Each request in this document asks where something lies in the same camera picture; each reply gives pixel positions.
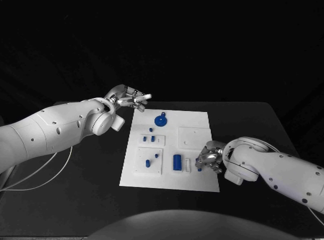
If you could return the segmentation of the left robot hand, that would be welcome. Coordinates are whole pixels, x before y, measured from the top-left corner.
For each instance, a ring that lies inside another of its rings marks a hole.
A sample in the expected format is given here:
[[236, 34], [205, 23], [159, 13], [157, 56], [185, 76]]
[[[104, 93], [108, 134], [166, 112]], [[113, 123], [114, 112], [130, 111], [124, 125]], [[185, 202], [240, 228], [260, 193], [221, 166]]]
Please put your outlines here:
[[144, 112], [144, 106], [147, 105], [147, 100], [152, 98], [152, 94], [144, 94], [124, 84], [120, 84], [108, 91], [104, 98], [110, 100], [115, 110], [120, 107], [130, 107]]

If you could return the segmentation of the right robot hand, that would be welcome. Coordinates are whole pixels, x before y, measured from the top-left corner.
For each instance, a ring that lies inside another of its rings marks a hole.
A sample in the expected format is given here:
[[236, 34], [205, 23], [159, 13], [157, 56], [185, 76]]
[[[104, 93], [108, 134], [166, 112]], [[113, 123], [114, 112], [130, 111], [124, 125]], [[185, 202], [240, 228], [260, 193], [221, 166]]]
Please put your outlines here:
[[220, 169], [220, 164], [223, 162], [224, 147], [225, 144], [215, 140], [211, 140], [205, 143], [198, 157], [195, 158], [195, 168], [198, 171], [207, 167], [214, 171], [215, 174], [223, 172]]

